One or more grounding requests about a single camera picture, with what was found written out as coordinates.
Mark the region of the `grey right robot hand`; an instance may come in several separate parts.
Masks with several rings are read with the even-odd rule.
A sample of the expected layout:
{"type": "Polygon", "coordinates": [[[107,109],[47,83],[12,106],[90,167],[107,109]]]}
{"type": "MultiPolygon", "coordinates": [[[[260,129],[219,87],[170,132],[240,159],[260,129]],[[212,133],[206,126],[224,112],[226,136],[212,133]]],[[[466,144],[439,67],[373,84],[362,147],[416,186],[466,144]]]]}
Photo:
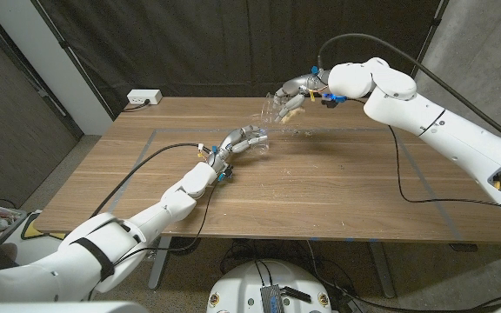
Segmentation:
{"type": "Polygon", "coordinates": [[[279,88],[273,97],[274,108],[279,108],[275,122],[280,122],[290,111],[299,108],[306,95],[312,93],[331,93],[328,86],[330,72],[324,71],[318,74],[305,74],[292,78],[279,88]]]}

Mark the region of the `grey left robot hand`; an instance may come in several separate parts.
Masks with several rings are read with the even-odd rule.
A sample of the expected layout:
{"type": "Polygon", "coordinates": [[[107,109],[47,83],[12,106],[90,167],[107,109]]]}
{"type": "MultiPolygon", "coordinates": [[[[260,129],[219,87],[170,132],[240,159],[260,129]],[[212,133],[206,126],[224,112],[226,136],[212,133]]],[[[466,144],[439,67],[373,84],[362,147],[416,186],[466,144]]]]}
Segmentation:
{"type": "Polygon", "coordinates": [[[256,125],[235,129],[216,148],[212,149],[207,157],[207,164],[220,174],[228,167],[227,160],[230,155],[241,153],[257,144],[266,143],[267,140],[266,130],[256,125]]]}

